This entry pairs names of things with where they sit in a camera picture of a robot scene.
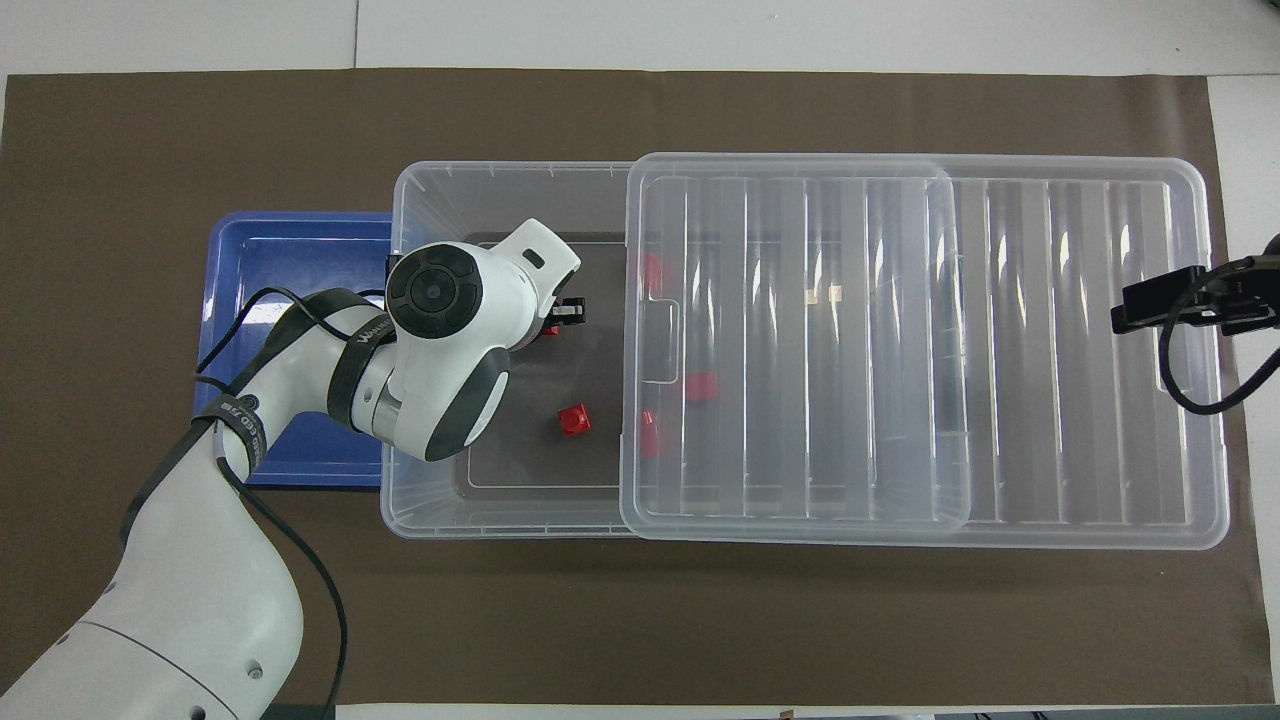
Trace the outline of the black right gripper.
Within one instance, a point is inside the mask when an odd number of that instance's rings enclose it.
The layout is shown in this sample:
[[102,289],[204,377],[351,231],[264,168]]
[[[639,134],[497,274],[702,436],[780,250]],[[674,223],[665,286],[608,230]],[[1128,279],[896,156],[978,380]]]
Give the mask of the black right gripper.
[[1221,336],[1236,336],[1256,331],[1276,331],[1279,325],[1279,236],[1275,234],[1261,255],[1245,258],[1247,268],[1224,274],[1210,282],[1210,296],[1198,290],[1190,302],[1179,313],[1172,311],[1183,292],[1208,274],[1206,266],[1184,266],[1126,284],[1121,288],[1121,302],[1112,307],[1112,333],[1128,334],[1134,331],[1157,328],[1170,316],[1176,324],[1210,325],[1212,309]]

